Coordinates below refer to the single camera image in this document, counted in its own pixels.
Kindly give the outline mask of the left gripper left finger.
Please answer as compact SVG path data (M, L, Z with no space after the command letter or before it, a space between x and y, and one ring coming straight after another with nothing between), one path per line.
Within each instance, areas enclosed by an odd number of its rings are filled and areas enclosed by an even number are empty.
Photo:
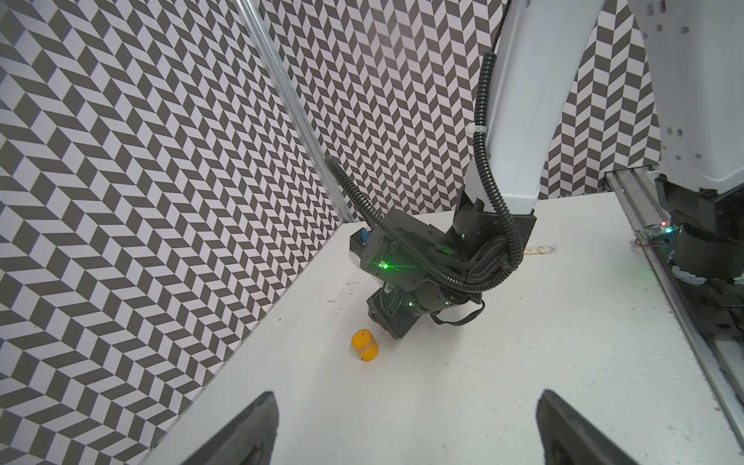
M272 391L265 391L183 464L269 464L278 428L279 409L275 395Z

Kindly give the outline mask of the orange paint jar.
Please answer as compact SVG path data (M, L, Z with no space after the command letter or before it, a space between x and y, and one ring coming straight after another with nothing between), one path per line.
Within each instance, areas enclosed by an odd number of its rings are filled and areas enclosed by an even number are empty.
M371 362L379 354L379 345L369 329L357 331L352 337L351 346L364 362Z

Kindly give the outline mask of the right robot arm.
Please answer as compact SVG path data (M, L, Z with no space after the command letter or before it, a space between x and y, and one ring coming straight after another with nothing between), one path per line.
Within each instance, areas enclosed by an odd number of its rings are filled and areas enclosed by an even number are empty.
M548 147L598 1L511 1L482 58L472 161L447 231L379 211L333 157L329 171L362 215L350 239L379 282L370 319L404 337L422 317L474 303L521 265ZM637 233L660 247L697 330L743 331L743 5L633 1L657 106L654 174L670 221Z

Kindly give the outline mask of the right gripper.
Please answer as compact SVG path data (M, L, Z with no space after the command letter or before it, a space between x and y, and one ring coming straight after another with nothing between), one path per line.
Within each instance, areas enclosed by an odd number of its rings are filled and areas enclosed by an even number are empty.
M430 313L414 294L391 284L383 285L366 303L369 318L393 339L402 339L421 317Z

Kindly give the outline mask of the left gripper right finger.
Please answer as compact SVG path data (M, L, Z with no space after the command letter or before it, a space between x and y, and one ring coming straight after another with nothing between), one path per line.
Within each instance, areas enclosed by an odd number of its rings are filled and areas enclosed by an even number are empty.
M546 464L637 464L552 389L542 392L536 420Z

